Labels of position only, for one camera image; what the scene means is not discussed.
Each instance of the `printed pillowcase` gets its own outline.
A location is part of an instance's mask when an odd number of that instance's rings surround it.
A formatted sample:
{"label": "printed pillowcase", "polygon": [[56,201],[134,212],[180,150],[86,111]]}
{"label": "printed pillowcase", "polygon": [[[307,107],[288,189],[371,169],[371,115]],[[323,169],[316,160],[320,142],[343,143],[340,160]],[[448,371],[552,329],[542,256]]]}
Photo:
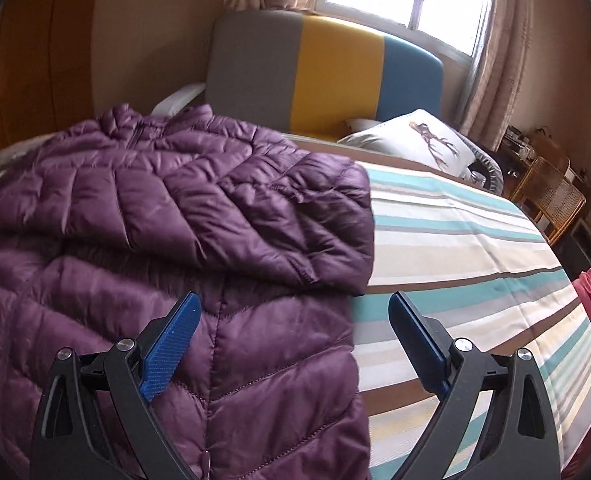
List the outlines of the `printed pillowcase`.
{"label": "printed pillowcase", "polygon": [[[364,124],[375,123],[365,121],[368,120],[349,120],[347,125],[353,131]],[[346,136],[338,143],[401,156],[452,176],[461,176],[475,161],[475,155],[462,139],[449,126],[424,110],[376,124]]]}

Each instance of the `wooden chair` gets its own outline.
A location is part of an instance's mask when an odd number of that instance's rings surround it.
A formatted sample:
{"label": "wooden chair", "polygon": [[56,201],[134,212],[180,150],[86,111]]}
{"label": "wooden chair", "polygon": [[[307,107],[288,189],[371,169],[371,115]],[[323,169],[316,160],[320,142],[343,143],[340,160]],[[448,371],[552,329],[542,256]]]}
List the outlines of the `wooden chair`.
{"label": "wooden chair", "polygon": [[538,225],[549,245],[568,229],[586,201],[563,173],[542,156],[531,165],[511,197],[511,202],[536,225],[543,217],[549,221],[546,228]]}
{"label": "wooden chair", "polygon": [[530,143],[537,156],[544,157],[560,173],[565,174],[569,170],[571,162],[559,144],[538,133],[531,136]]}

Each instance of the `metal screw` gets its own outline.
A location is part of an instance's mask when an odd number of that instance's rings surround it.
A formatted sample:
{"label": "metal screw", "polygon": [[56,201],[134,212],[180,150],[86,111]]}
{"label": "metal screw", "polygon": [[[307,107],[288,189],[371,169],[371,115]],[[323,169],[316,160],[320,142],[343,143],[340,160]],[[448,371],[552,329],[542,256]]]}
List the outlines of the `metal screw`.
{"label": "metal screw", "polygon": [[517,356],[522,359],[522,361],[530,361],[533,358],[533,354],[531,354],[526,348],[518,348]]}
{"label": "metal screw", "polygon": [[60,361],[66,361],[69,357],[73,355],[73,350],[70,348],[63,348],[59,352],[57,352],[57,358]]}
{"label": "metal screw", "polygon": [[473,350],[473,343],[470,342],[468,339],[461,337],[460,339],[455,340],[455,347],[460,352],[470,352],[471,350]]}
{"label": "metal screw", "polygon": [[122,339],[117,344],[117,349],[120,352],[128,352],[131,348],[135,346],[135,341],[133,339]]}

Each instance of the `purple puffer jacket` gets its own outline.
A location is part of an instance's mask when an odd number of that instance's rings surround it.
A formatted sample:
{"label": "purple puffer jacket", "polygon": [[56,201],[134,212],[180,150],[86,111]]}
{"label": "purple puffer jacket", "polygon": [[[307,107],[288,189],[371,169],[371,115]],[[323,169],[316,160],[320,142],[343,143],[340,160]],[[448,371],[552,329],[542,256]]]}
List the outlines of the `purple puffer jacket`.
{"label": "purple puffer jacket", "polygon": [[200,325],[153,406],[194,472],[209,450],[213,480],[365,480],[349,296],[372,263],[368,177],[347,158],[208,105],[77,124],[0,180],[0,451],[28,477],[59,348],[105,351],[193,290]]}

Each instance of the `striped bedsheet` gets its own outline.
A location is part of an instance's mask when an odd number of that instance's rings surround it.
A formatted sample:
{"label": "striped bedsheet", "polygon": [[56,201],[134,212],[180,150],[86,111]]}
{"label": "striped bedsheet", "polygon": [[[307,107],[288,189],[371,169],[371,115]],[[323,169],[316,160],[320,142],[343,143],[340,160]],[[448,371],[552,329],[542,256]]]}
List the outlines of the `striped bedsheet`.
{"label": "striped bedsheet", "polygon": [[[389,325],[396,290],[453,338],[499,354],[522,346],[533,352],[564,467],[591,426],[591,324],[537,228],[485,191],[437,174],[361,164],[371,179],[375,265],[367,295],[353,303],[354,356],[370,415],[373,480],[393,476],[437,408]],[[480,396],[449,475],[466,468],[490,400]]]}

